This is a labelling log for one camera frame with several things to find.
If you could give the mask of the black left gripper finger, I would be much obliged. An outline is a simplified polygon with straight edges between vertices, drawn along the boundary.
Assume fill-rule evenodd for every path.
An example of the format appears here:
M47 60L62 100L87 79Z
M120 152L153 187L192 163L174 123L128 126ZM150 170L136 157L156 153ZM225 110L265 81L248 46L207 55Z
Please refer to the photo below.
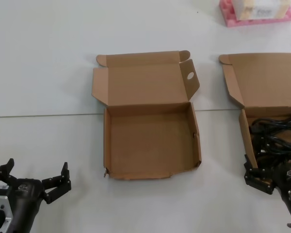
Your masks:
M43 199L47 204L51 204L58 198L71 190L70 174L68 163L65 162L60 176L42 180L44 187Z
M14 165L14 159L10 158L6 164L0 166L0 181L10 187L16 187L16 177L10 175Z

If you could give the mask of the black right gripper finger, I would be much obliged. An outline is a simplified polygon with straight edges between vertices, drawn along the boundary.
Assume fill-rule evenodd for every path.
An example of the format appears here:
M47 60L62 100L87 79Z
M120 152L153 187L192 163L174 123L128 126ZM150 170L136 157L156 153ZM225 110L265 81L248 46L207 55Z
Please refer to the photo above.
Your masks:
M248 156L246 154L244 156L246 159L246 162L244 163L245 183L250 187L253 187L259 191L271 195L275 188L274 183L271 179L271 170L263 168L253 168L253 165L249 160Z

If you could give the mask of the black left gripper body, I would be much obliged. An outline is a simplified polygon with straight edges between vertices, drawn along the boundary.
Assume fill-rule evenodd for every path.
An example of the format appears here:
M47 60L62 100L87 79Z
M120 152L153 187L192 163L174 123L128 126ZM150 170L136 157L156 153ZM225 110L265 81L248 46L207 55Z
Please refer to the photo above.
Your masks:
M0 233L29 233L43 192L39 180L21 179L16 187L0 181Z

